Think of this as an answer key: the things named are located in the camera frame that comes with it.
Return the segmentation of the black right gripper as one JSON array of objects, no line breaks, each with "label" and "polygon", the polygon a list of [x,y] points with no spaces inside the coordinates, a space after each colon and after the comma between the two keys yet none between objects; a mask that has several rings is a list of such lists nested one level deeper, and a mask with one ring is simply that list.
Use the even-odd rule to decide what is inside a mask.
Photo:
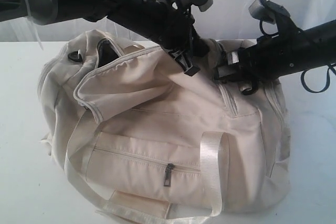
[{"label": "black right gripper", "polygon": [[335,22],[277,36],[227,52],[214,68],[215,80],[269,82],[292,73],[335,63]]}]

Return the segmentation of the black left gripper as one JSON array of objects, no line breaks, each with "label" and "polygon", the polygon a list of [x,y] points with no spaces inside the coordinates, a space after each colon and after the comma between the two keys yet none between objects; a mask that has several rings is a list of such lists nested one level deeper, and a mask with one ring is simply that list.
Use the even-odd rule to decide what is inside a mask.
[{"label": "black left gripper", "polygon": [[185,9],[174,9],[167,0],[142,0],[139,5],[131,2],[118,4],[107,19],[172,50],[169,55],[190,77],[200,71],[193,62],[193,53],[205,56],[209,52],[209,46],[193,26],[194,18]]}]

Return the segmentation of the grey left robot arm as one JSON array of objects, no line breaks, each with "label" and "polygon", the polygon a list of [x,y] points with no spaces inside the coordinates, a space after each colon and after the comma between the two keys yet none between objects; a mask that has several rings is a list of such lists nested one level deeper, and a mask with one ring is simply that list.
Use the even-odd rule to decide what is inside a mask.
[{"label": "grey left robot arm", "polygon": [[157,43],[188,76],[199,71],[194,57],[209,52],[194,28],[191,7],[208,10],[213,0],[1,0],[1,21],[26,17],[38,25],[107,18]]}]

